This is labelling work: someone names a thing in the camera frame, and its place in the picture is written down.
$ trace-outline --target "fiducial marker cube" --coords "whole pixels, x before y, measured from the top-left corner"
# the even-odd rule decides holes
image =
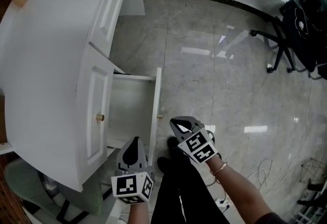
[[[178,147],[197,164],[207,161],[217,153],[205,128],[179,143]]]
[[[125,204],[149,201],[153,181],[146,172],[111,177],[113,196]]]

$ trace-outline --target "wrist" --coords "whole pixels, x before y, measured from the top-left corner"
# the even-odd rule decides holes
[[[216,172],[224,165],[225,162],[216,155],[207,160],[206,163],[212,172]]]

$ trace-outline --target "cabinet handle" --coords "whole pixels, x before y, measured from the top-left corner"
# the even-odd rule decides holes
[[[102,114],[96,115],[96,120],[97,121],[104,121],[104,115],[102,115]]]

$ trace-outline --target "marble floor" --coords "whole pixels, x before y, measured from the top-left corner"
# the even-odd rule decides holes
[[[281,61],[266,73],[276,46],[250,29],[271,31],[270,23],[244,10],[207,0],[144,0],[145,16],[120,17],[109,59],[126,73],[155,76],[163,69],[156,157],[167,156],[169,120],[194,116],[210,127],[223,159],[248,177],[271,170],[260,191],[273,211],[289,221],[306,185],[301,163],[326,159],[327,82],[286,72]],[[206,165],[197,166],[206,184]],[[162,173],[149,203],[153,212]],[[258,174],[249,178],[258,188]],[[209,187],[223,198],[218,184]],[[128,218],[128,208],[122,218]],[[243,223],[234,206],[231,224]]]

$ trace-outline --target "black shoe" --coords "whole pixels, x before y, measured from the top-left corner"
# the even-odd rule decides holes
[[[173,150],[174,148],[176,148],[178,146],[179,142],[178,139],[176,137],[169,137],[167,140],[167,145],[169,150]]]
[[[157,160],[158,168],[163,174],[166,174],[172,168],[172,161],[164,156],[161,156]]]
[[[298,205],[303,205],[303,206],[305,206],[305,205],[307,204],[307,201],[305,201],[305,200],[298,200],[296,203],[297,203]]]

